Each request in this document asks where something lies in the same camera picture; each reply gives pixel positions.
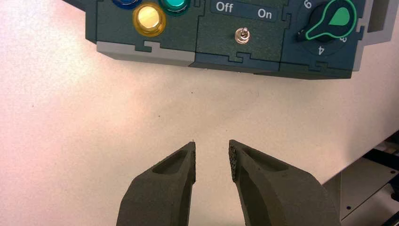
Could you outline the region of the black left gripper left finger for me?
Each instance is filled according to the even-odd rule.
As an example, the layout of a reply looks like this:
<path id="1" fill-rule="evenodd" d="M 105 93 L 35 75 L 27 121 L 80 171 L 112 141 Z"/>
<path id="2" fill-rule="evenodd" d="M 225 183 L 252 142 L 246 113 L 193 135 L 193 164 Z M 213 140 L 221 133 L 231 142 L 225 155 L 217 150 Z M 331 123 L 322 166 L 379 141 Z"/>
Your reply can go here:
<path id="1" fill-rule="evenodd" d="M 135 177 L 123 196 L 118 226 L 186 226 L 196 181 L 195 143 L 189 142 Z"/>

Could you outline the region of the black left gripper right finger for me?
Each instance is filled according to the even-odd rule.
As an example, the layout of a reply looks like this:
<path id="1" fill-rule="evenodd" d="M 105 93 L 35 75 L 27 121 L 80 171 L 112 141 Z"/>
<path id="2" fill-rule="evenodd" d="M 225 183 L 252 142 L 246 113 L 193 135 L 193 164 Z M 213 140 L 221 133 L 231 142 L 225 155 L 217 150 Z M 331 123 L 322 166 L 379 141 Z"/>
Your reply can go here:
<path id="1" fill-rule="evenodd" d="M 325 188 L 310 173 L 236 140 L 229 161 L 247 226 L 339 226 Z"/>

